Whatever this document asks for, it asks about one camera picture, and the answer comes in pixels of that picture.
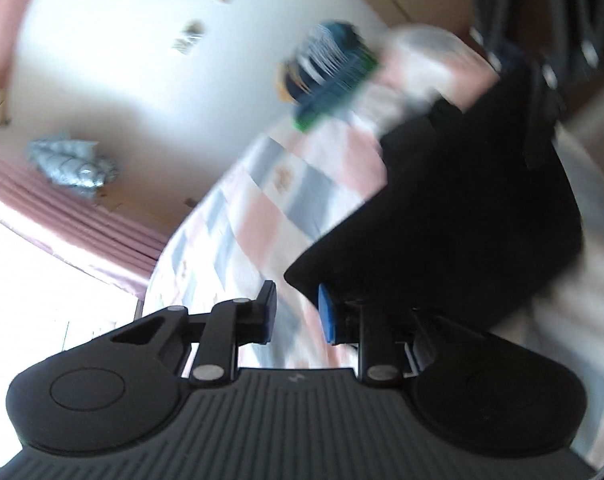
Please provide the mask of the black trousers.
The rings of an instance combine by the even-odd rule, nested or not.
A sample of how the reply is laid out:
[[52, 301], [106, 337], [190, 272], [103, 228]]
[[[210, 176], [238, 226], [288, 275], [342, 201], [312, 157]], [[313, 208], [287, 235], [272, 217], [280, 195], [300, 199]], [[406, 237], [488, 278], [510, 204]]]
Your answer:
[[413, 313], [487, 330], [576, 259], [582, 222], [552, 129], [521, 67], [466, 110], [445, 100], [381, 140], [387, 181], [288, 267], [311, 302], [326, 290], [397, 326]]

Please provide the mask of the pink curtain far side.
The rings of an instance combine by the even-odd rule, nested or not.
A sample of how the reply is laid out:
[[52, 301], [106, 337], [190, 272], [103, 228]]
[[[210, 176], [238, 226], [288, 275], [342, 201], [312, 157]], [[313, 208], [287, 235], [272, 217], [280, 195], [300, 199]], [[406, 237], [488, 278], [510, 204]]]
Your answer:
[[[20, 27], [31, 0], [0, 0], [0, 127]], [[143, 300], [168, 238], [50, 183], [0, 148], [0, 223], [69, 266]]]

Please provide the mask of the checkered pink grey quilt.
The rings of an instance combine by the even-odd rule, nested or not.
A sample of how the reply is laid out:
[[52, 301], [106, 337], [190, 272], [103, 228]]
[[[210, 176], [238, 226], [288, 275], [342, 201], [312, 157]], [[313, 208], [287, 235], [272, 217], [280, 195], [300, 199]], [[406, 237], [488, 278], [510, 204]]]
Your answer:
[[[282, 118], [260, 134], [168, 241], [150, 278], [146, 313], [177, 304], [192, 313], [250, 297], [277, 283], [273, 339], [240, 353], [250, 367], [352, 367], [352, 349], [326, 344], [315, 309], [284, 281], [308, 246], [386, 180], [380, 136], [428, 110], [437, 96], [468, 106], [496, 73], [450, 32], [391, 30], [381, 67], [355, 98], [311, 130]], [[579, 262], [497, 333], [567, 365], [584, 382], [588, 408], [573, 447], [604, 465], [604, 172], [569, 133], [556, 144], [582, 214]]]

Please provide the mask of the patterned hanging cloth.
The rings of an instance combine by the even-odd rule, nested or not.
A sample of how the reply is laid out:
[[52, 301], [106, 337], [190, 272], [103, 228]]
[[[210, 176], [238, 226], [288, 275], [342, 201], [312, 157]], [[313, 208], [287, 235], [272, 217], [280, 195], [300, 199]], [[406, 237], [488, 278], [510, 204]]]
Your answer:
[[99, 153], [97, 142], [65, 134], [31, 141], [28, 157], [50, 183], [90, 200], [119, 177], [118, 165]]

